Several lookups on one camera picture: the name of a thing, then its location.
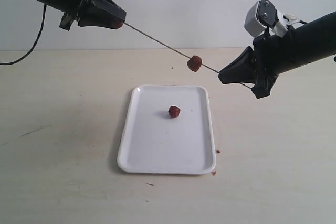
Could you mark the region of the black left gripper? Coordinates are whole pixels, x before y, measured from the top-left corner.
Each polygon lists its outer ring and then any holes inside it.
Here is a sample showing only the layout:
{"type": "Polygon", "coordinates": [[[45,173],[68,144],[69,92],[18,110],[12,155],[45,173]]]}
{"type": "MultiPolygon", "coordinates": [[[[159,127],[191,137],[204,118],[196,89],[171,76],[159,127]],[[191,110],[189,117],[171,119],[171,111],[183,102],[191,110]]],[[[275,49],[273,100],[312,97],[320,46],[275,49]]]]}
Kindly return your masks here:
{"type": "Polygon", "coordinates": [[[113,0],[52,0],[52,6],[64,13],[59,24],[64,30],[74,21],[79,27],[119,29],[127,15],[113,0]]]}

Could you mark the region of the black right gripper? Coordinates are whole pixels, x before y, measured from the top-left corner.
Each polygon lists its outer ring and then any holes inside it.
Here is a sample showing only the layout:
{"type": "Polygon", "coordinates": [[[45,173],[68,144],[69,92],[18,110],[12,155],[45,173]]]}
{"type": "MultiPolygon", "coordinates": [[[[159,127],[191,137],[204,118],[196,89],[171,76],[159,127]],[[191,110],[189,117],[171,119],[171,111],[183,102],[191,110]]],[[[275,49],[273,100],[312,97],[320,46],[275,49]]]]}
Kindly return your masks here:
{"type": "Polygon", "coordinates": [[[253,40],[253,47],[248,46],[229,65],[223,68],[218,78],[222,84],[251,83],[251,91],[257,99],[270,96],[278,75],[297,67],[293,56],[295,29],[289,28],[283,37],[263,33],[253,40]],[[256,78],[254,51],[261,61],[262,73],[256,78]]]}

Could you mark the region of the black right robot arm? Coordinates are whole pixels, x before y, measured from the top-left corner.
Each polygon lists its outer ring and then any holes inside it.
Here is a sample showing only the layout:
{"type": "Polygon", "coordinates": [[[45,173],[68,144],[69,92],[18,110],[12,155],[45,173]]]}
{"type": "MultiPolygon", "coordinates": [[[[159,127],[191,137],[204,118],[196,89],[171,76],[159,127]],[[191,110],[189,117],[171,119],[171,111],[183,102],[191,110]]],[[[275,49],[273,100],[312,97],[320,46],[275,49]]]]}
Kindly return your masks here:
{"type": "Polygon", "coordinates": [[[290,26],[283,37],[263,33],[238,58],[223,68],[222,84],[251,83],[256,98],[270,95],[281,73],[335,55],[335,13],[299,28],[290,26]]]}

